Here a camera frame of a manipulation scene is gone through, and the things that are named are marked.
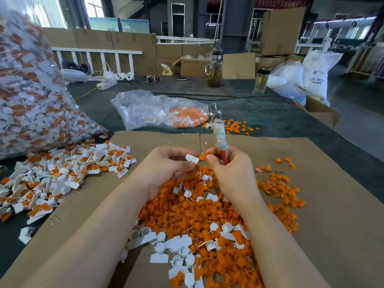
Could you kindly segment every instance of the concrete floor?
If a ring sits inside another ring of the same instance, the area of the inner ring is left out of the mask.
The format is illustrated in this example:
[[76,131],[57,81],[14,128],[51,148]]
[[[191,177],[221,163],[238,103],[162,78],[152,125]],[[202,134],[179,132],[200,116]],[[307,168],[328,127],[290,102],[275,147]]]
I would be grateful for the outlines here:
[[380,84],[341,76],[335,66],[328,75],[327,98],[342,116],[334,130],[384,161],[384,93]]

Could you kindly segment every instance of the forearm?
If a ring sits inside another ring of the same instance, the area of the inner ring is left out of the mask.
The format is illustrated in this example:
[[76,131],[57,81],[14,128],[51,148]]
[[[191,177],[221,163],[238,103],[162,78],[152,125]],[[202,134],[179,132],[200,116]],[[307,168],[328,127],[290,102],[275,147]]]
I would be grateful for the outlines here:
[[106,287],[146,200],[125,180],[23,287]]
[[261,198],[247,199],[238,209],[250,233],[266,288],[329,287]]

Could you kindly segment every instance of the glass bottle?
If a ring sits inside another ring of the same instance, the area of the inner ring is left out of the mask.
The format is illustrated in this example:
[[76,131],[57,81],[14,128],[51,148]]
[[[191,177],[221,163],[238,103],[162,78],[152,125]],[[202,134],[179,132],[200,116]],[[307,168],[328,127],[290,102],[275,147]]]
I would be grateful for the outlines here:
[[268,77],[271,73],[269,67],[259,67],[255,79],[255,86],[253,87],[254,94],[264,94]]
[[220,87],[221,75],[223,71],[223,50],[214,48],[209,65],[205,66],[205,73],[208,76],[208,86],[213,88]]

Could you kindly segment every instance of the smartphone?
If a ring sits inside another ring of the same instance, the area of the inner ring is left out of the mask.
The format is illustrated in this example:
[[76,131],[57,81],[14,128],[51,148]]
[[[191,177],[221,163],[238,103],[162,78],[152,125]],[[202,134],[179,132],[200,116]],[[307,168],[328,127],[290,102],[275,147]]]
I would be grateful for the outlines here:
[[178,81],[186,81],[187,79],[183,77],[182,75],[172,75],[176,80]]

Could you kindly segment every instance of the person's left hand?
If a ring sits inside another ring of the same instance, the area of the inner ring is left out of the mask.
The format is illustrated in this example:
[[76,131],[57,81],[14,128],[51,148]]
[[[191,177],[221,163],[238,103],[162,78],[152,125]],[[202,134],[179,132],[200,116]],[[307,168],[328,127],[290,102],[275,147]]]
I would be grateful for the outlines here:
[[185,160],[187,154],[198,157],[193,150],[181,147],[156,147],[137,166],[129,176],[141,191],[148,192],[148,198],[153,199],[159,193],[159,187],[172,177],[180,178],[189,175],[196,164]]

